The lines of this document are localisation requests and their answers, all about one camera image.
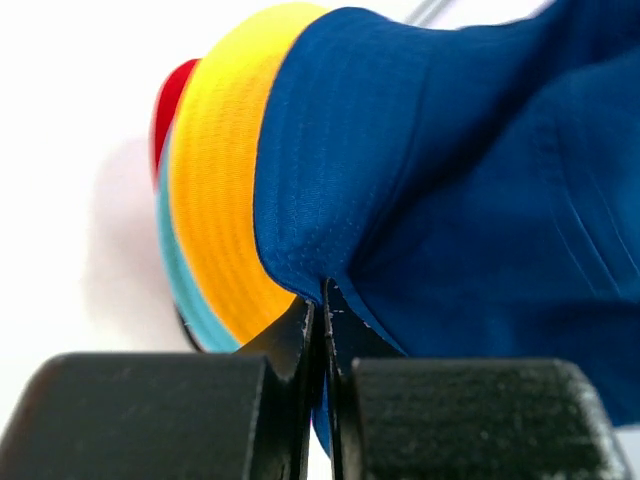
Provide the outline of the red bucket hat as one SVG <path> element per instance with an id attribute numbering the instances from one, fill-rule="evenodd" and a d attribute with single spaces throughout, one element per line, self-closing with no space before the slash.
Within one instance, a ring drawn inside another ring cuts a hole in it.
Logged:
<path id="1" fill-rule="evenodd" d="M 151 172 L 154 182 L 157 181 L 161 151 L 169 126 L 191 72 L 199 61 L 199 58 L 191 59 L 175 68 L 165 79 L 156 97 L 150 129 Z"/>

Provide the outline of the yellow bucket hat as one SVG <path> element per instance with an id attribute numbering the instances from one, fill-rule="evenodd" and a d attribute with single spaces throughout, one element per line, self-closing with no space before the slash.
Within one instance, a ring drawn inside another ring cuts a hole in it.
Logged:
<path id="1" fill-rule="evenodd" d="M 173 120 L 167 160 L 174 232 L 205 302 L 240 347 L 296 297 L 259 259 L 257 148 L 276 74 L 297 37 L 325 12 L 293 2 L 249 17 L 192 70 Z"/>

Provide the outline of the blue bucket hat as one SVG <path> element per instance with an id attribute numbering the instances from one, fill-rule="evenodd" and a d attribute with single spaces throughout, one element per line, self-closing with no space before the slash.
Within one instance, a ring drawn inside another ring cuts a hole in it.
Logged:
<path id="1" fill-rule="evenodd" d="M 639 420 L 639 5 L 556 1 L 428 30 L 360 8 L 280 66 L 254 189 L 260 260 L 411 356 L 576 363 Z"/>

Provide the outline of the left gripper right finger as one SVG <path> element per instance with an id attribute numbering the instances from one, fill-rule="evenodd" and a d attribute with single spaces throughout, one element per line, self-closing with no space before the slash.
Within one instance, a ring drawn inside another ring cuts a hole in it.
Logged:
<path id="1" fill-rule="evenodd" d="M 557 359 L 408 358 L 323 287 L 338 479 L 626 479 L 600 398 Z"/>

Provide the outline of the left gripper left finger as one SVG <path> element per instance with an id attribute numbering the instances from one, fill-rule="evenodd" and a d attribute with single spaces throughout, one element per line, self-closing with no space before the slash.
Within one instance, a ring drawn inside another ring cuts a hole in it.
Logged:
<path id="1" fill-rule="evenodd" d="M 31 377 L 5 479 L 302 479 L 315 393 L 311 303 L 233 354 L 73 353 Z"/>

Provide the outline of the teal bucket hat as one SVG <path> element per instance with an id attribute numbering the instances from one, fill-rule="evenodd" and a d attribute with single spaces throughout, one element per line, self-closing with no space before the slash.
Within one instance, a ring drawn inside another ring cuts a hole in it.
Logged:
<path id="1" fill-rule="evenodd" d="M 214 353 L 234 352 L 239 349 L 240 344 L 205 302 L 186 264 L 174 232 L 169 207 L 167 160 L 171 130 L 172 125 L 160 150 L 160 167 L 155 195 L 159 247 L 170 291 L 181 323 L 198 349 Z"/>

